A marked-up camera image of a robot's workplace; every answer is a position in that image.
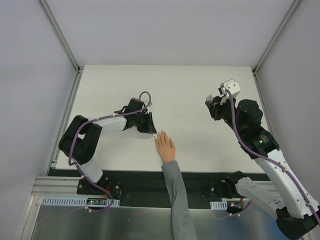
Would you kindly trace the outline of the grey sleeved forearm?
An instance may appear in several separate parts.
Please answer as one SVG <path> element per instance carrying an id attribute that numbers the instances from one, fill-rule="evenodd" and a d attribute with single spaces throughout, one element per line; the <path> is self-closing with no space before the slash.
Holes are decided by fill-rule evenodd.
<path id="1" fill-rule="evenodd" d="M 177 161 L 163 164 L 166 189 L 171 206 L 171 225 L 175 240 L 196 240 L 196 230 L 189 212 L 188 197 Z"/>

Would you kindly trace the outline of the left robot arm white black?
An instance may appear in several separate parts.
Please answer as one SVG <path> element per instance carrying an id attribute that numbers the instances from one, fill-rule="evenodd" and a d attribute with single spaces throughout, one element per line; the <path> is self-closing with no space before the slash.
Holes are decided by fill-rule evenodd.
<path id="1" fill-rule="evenodd" d="M 75 165 L 88 183 L 88 188 L 99 195 L 105 191 L 106 183 L 101 178 L 103 171 L 95 159 L 95 151 L 100 137 L 114 132 L 122 132 L 135 127 L 144 134 L 156 134 L 151 101 L 144 103 L 140 98 L 132 98 L 128 105 L 112 115 L 98 119 L 88 119 L 82 115 L 73 118 L 61 137 L 58 149 L 68 157 L 68 164 Z"/>

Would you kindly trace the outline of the person hand long nails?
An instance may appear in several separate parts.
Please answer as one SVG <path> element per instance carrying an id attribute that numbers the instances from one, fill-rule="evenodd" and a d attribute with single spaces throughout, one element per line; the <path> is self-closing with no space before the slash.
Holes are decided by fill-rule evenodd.
<path id="1" fill-rule="evenodd" d="M 176 148 L 174 142 L 168 137 L 164 130 L 158 133 L 155 137 L 155 146 L 163 164 L 167 164 L 175 160 Z"/>

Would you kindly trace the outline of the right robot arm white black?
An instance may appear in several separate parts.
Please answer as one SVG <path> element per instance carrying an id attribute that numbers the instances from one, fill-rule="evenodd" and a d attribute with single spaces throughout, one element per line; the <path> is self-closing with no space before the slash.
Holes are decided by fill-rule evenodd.
<path id="1" fill-rule="evenodd" d="M 290 240 L 302 239 L 320 224 L 320 204 L 297 179 L 274 136 L 261 125 L 263 112 L 255 100 L 239 103 L 227 96 L 205 100 L 211 117 L 223 120 L 234 131 L 240 147 L 265 172 L 277 194 L 258 186 L 249 176 L 236 171 L 216 184 L 222 198 L 242 196 L 271 215 L 279 230 Z"/>

